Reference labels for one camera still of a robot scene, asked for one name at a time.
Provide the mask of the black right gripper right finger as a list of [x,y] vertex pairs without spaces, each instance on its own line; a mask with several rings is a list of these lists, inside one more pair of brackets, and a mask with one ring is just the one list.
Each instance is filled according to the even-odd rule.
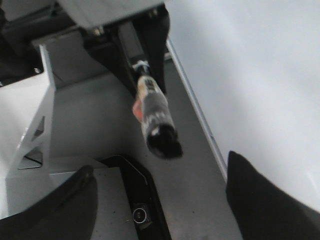
[[244,240],[318,240],[320,214],[260,174],[235,151],[228,154],[226,198]]

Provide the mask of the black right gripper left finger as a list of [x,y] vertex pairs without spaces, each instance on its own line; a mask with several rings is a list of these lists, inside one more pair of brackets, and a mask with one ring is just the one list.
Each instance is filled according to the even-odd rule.
[[98,212],[98,183],[85,165],[43,199],[1,219],[2,240],[89,240]]

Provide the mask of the grey other gripper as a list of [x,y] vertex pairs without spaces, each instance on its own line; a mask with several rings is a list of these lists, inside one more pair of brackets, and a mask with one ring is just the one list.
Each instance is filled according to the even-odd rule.
[[111,72],[132,97],[137,94],[134,70],[121,28],[132,21],[149,72],[166,94],[164,61],[170,15],[164,0],[59,0],[72,22],[84,29],[83,47],[89,56]]

